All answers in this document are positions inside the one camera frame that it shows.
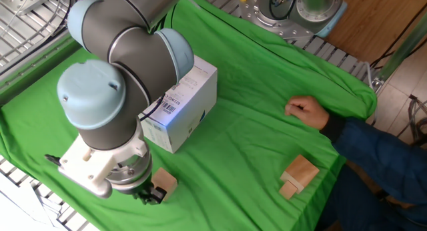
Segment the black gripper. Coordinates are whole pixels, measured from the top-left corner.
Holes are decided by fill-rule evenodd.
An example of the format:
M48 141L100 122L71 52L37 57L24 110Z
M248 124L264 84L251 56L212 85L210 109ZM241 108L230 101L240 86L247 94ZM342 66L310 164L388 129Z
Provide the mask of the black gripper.
M167 192L161 187L155 187L151 180L146 180L133 191L133 198L140 199L144 205L161 203Z

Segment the person's right hand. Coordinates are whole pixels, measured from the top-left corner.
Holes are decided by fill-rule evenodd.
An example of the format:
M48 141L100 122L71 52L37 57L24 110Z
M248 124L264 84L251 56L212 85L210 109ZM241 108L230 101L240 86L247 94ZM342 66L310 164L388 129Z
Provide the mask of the person's right hand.
M329 113L312 96L293 96L285 106L287 116L295 116L307 126L322 130L328 120Z

